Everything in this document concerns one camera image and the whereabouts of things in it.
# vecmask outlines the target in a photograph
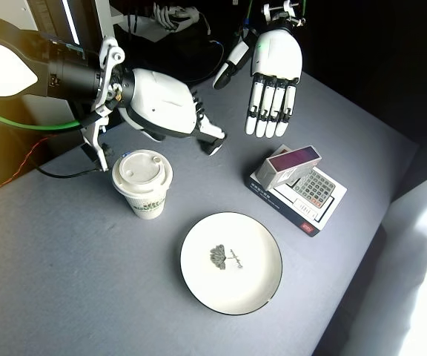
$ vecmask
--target calculator picture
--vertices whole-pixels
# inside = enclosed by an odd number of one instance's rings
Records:
[[[334,183],[316,171],[311,171],[310,174],[289,186],[318,208],[324,205],[335,189]]]

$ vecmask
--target red label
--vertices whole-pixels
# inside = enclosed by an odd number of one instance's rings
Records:
[[[300,228],[308,234],[314,231],[314,228],[311,226],[311,224],[307,223],[306,221],[301,224]]]

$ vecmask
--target gray table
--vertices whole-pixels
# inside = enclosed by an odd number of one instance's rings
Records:
[[[57,180],[33,171],[0,189],[0,355],[310,355],[347,289],[415,145],[308,75],[283,138],[244,134],[246,70],[222,91],[199,87],[229,133],[213,157],[194,139],[156,144],[121,125],[102,140],[116,156],[164,154],[174,169],[165,211],[135,218],[109,174]],[[262,157],[312,144],[320,168],[348,188],[324,231],[310,238],[244,186]],[[89,168],[79,148],[45,168]],[[273,300],[239,317],[188,291],[179,251],[188,230],[220,211],[264,224],[283,258]]]

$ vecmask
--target dark floor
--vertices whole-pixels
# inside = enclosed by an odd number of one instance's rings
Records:
[[[386,242],[382,226],[372,240],[334,316],[324,332],[313,356],[339,356],[347,343],[351,326],[357,317]]]

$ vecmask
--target white plate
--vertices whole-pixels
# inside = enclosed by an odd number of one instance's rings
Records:
[[[242,214],[220,213],[189,231],[181,270],[201,303],[216,312],[240,315],[254,312],[273,297],[282,260],[265,226]]]

